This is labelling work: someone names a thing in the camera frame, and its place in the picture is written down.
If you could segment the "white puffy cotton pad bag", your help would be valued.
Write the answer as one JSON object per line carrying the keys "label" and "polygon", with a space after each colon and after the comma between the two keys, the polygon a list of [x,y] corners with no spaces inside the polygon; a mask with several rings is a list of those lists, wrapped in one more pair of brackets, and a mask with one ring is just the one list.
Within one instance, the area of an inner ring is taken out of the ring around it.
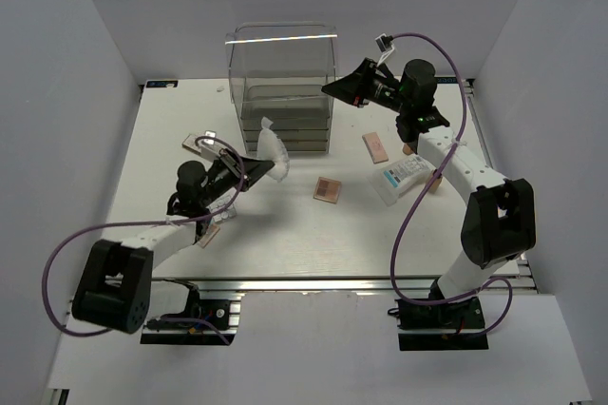
{"label": "white puffy cotton pad bag", "polygon": [[290,170],[290,158],[285,144],[272,131],[273,122],[263,117],[261,130],[257,139],[256,157],[262,161],[271,161],[274,166],[267,175],[280,183],[286,179]]}

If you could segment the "clear smoky makeup organizer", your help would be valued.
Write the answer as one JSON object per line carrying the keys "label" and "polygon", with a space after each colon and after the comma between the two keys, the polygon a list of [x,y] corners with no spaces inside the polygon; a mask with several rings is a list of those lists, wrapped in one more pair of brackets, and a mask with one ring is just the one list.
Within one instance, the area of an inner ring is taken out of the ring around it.
{"label": "clear smoky makeup organizer", "polygon": [[322,22],[245,23],[225,38],[229,88],[246,152],[262,120],[291,153],[329,152],[337,30]]}

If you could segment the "white cotton pad pack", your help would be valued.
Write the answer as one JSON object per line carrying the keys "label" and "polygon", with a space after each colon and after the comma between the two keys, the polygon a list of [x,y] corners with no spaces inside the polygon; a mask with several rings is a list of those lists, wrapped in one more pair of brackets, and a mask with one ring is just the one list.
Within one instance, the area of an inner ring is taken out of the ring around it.
{"label": "white cotton pad pack", "polygon": [[429,177],[431,166],[419,156],[406,158],[374,170],[369,182],[386,206],[391,206],[411,187]]}

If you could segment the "beige foundation bottle black cap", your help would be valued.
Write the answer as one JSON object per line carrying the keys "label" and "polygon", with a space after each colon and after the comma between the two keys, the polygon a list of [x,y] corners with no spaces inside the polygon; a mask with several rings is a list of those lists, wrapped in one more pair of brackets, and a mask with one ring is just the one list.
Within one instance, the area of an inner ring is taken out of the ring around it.
{"label": "beige foundation bottle black cap", "polygon": [[427,179],[428,192],[434,194],[440,187],[442,181],[443,175],[441,173],[437,173],[436,171],[432,171]]}

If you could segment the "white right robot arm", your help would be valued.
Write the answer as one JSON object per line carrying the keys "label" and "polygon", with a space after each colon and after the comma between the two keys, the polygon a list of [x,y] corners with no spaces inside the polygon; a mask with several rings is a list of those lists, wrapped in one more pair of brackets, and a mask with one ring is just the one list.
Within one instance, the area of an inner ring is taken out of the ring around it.
{"label": "white right robot arm", "polygon": [[406,63],[401,78],[365,59],[353,73],[322,87],[348,105],[375,103],[396,112],[402,142],[465,202],[462,251],[429,294],[430,319],[448,328],[464,314],[460,300],[470,299],[496,270],[535,246],[536,217],[531,184],[507,179],[471,152],[435,106],[436,89],[435,68],[421,59]]}

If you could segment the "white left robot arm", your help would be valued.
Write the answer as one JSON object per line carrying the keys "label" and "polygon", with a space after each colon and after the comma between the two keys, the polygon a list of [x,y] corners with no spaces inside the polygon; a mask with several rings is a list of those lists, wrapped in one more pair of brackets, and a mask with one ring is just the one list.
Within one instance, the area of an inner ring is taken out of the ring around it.
{"label": "white left robot arm", "polygon": [[242,157],[223,148],[210,168],[187,161],[177,170],[168,220],[121,241],[91,247],[72,301],[72,315],[106,329],[133,334],[144,323],[153,269],[207,233],[210,210],[231,190],[248,190],[275,167],[271,160]]}

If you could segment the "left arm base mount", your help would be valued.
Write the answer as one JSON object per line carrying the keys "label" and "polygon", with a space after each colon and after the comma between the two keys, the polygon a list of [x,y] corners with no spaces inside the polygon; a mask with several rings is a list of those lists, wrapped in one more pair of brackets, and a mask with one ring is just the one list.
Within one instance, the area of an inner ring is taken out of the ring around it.
{"label": "left arm base mount", "polygon": [[237,334],[241,296],[190,292],[156,301],[143,324],[142,345],[229,346]]}

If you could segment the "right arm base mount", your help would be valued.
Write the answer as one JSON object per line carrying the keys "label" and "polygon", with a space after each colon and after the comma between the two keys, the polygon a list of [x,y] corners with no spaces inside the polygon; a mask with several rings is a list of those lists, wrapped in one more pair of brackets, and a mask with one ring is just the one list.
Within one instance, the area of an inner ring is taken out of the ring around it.
{"label": "right arm base mount", "polygon": [[489,348],[478,298],[436,306],[401,299],[387,311],[397,321],[402,352],[484,351]]}

